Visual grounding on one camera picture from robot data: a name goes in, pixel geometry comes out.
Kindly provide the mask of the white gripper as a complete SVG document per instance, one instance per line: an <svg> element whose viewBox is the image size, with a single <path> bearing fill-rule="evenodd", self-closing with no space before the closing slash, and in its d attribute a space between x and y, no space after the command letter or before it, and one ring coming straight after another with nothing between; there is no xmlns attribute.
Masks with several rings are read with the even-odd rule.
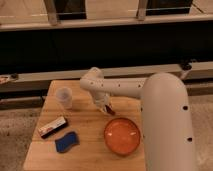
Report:
<svg viewBox="0 0 213 171"><path fill-rule="evenodd" d="M97 92L94 96L94 104L103 112L115 115L115 111L110 107L110 97L107 93Z"/></svg>

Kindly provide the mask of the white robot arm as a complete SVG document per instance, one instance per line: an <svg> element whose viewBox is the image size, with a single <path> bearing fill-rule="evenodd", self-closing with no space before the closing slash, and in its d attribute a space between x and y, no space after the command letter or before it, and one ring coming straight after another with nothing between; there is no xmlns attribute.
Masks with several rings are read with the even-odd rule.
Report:
<svg viewBox="0 0 213 171"><path fill-rule="evenodd" d="M180 78L160 72L106 79L93 67L80 78L80 87L102 111L110 106L111 94L140 101L147 171L198 171L189 98Z"/></svg>

